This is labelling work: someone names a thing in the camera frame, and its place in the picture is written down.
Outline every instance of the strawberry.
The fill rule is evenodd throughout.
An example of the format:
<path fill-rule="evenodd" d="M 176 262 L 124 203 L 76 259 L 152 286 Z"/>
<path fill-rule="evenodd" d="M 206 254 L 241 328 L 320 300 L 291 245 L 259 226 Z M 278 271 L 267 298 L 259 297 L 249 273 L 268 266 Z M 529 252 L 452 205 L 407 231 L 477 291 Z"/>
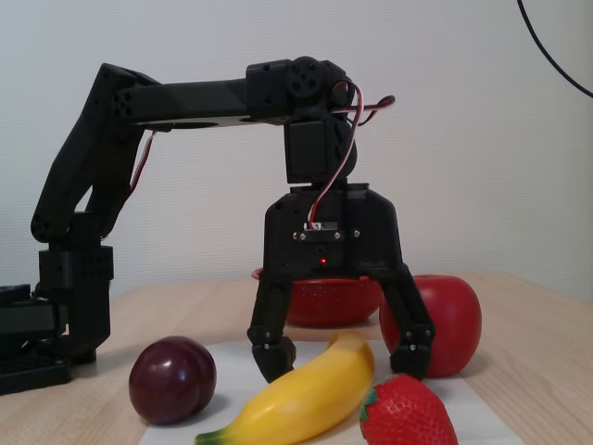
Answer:
<path fill-rule="evenodd" d="M 369 445 L 459 445 L 443 402 L 409 375 L 391 376 L 369 391 L 360 429 Z"/>

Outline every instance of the black robotic arm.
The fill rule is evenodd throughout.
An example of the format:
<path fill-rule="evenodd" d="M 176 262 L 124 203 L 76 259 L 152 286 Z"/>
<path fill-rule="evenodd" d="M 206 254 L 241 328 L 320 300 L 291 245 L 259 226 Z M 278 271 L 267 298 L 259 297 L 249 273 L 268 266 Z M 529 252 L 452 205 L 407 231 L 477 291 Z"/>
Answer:
<path fill-rule="evenodd" d="M 367 184 L 347 183 L 355 145 L 320 204 L 320 225 L 306 225 L 307 209 L 346 158 L 351 127 L 347 114 L 334 111 L 352 103 L 351 84 L 335 64 L 311 57 L 203 83 L 161 84 L 103 64 L 32 218 L 33 236 L 48 244 L 39 254 L 39 284 L 31 296 L 26 286 L 0 292 L 0 394 L 68 381 L 69 366 L 94 361 L 108 338 L 113 251 L 101 243 L 131 193 L 144 131 L 253 123 L 284 127 L 287 182 L 310 184 L 293 187 L 266 214 L 264 271 L 248 331 L 262 373 L 272 381 L 292 369 L 294 347 L 282 337 L 292 282 L 365 274 L 382 283 L 407 332 L 392 356 L 394 370 L 422 378 L 434 327 L 401 259 L 393 206 Z M 90 188 L 85 211 L 76 211 Z M 3 374 L 3 361 L 32 364 Z"/>

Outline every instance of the wall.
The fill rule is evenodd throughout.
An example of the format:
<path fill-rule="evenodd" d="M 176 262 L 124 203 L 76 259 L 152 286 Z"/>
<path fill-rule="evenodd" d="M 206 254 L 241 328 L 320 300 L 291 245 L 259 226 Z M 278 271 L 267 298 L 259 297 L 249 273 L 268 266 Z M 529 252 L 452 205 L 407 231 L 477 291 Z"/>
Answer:
<path fill-rule="evenodd" d="M 525 0 L 593 88 L 593 6 Z M 358 136 L 353 180 L 397 207 L 414 273 L 502 270 L 593 303 L 593 99 L 552 69 L 514 0 L 0 2 L 0 283 L 35 282 L 29 221 L 101 62 L 164 82 L 311 55 L 397 105 Z M 159 134 L 108 244 L 113 295 L 248 279 L 287 190 L 282 130 Z"/>

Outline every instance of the apple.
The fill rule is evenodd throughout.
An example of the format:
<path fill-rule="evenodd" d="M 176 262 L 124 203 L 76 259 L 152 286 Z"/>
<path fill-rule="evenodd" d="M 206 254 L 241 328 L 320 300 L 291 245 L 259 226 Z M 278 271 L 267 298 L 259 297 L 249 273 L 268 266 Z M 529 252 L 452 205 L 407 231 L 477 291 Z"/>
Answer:
<path fill-rule="evenodd" d="M 435 340 L 427 377 L 446 377 L 463 369 L 477 350 L 482 334 L 482 311 L 472 287 L 457 276 L 416 275 L 414 281 L 435 324 Z M 385 299 L 379 308 L 385 345 L 392 351 L 399 328 Z"/>

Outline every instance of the banana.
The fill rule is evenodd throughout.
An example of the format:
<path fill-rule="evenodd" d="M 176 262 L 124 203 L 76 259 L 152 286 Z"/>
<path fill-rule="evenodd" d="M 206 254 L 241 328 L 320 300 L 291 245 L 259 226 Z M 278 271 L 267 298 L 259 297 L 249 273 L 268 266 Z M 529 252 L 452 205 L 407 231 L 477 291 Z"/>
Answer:
<path fill-rule="evenodd" d="M 355 332 L 337 332 L 319 357 L 271 382 L 225 428 L 195 445 L 291 445 L 314 438 L 358 409 L 372 385 L 374 357 Z"/>

